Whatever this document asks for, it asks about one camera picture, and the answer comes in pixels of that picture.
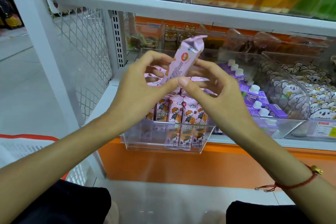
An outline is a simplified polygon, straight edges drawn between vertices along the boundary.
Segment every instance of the white cap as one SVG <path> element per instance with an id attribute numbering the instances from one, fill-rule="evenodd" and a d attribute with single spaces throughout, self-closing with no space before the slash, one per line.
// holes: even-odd
<path id="1" fill-rule="evenodd" d="M 233 64 L 230 69 L 231 71 L 236 71 L 238 69 L 238 64 Z"/>
<path id="2" fill-rule="evenodd" d="M 238 68 L 236 72 L 234 73 L 236 76 L 244 75 L 244 69 Z"/>
<path id="3" fill-rule="evenodd" d="M 277 120 L 273 119 L 265 119 L 265 122 L 269 126 L 276 126 L 277 125 Z"/>
<path id="4" fill-rule="evenodd" d="M 249 89 L 249 91 L 251 91 L 253 93 L 256 93 L 256 94 L 259 94 L 259 90 L 260 90 L 260 87 L 258 85 L 255 85 L 255 84 L 253 84 Z"/>
<path id="5" fill-rule="evenodd" d="M 230 66 L 232 66 L 235 63 L 236 63 L 236 61 L 234 59 L 229 59 L 227 65 L 230 67 Z"/>
<path id="6" fill-rule="evenodd" d="M 260 109 L 262 105 L 263 104 L 260 101 L 257 100 L 257 101 L 254 102 L 253 107 L 255 109 Z"/>
<path id="7" fill-rule="evenodd" d="M 266 108 L 261 108 L 260 110 L 259 110 L 259 114 L 260 114 L 260 116 L 263 116 L 263 117 L 268 117 L 268 114 L 269 114 L 270 112 L 266 109 Z"/>
<path id="8" fill-rule="evenodd" d="M 248 81 L 248 82 L 246 83 L 247 86 L 252 86 L 253 84 L 254 84 L 254 81 Z"/>

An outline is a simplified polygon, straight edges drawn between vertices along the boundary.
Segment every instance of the red basket rim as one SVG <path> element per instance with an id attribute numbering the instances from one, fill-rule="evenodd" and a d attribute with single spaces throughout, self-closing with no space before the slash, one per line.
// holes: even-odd
<path id="1" fill-rule="evenodd" d="M 5 135 L 0 134 L 0 138 L 6 138 L 6 139 L 15 139 L 15 138 L 25 138 L 25 139 L 36 139 L 36 140 L 48 140 L 48 141 L 58 141 L 59 139 L 53 136 L 40 136 L 40 135 L 31 135 L 31 134 L 21 134 L 21 135 Z M 69 172 L 67 172 L 61 179 L 65 181 L 67 175 Z"/>

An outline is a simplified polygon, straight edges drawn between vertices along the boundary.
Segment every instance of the fingernail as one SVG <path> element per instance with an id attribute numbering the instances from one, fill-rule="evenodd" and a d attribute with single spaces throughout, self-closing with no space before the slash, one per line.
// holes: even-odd
<path id="1" fill-rule="evenodd" d="M 189 83 L 189 79 L 187 77 L 184 77 L 184 76 L 181 76 L 178 78 L 178 84 L 181 86 L 181 87 L 185 87 L 188 85 Z"/>

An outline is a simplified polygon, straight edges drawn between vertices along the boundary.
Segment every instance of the logo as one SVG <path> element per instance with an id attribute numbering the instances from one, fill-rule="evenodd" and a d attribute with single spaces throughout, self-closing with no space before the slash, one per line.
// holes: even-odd
<path id="1" fill-rule="evenodd" d="M 185 52 L 185 53 L 182 54 L 181 60 L 186 61 L 187 59 L 188 59 L 188 54 L 187 54 L 187 52 Z"/>

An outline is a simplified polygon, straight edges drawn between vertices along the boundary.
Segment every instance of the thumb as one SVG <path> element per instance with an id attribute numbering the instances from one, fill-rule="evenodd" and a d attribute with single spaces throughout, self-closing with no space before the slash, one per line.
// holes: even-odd
<path id="1" fill-rule="evenodd" d="M 157 87 L 157 92 L 160 95 L 159 97 L 162 97 L 164 95 L 167 95 L 173 92 L 173 90 L 175 90 L 178 86 L 179 86 L 179 83 L 177 81 L 177 78 L 172 78 L 168 80 L 162 86 Z"/>
<path id="2" fill-rule="evenodd" d="M 187 92 L 191 97 L 197 100 L 203 106 L 208 101 L 209 96 L 204 93 L 204 91 L 193 81 L 189 80 L 187 77 L 178 78 L 179 85 Z"/>

